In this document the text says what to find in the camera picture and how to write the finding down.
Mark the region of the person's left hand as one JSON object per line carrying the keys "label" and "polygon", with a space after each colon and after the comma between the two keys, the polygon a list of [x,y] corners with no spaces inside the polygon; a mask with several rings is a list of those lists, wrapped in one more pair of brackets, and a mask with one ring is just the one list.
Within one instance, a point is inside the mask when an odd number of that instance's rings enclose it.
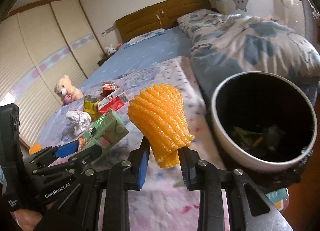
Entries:
{"label": "person's left hand", "polygon": [[43,218],[40,212],[23,208],[13,212],[13,216],[23,231],[33,231]]}

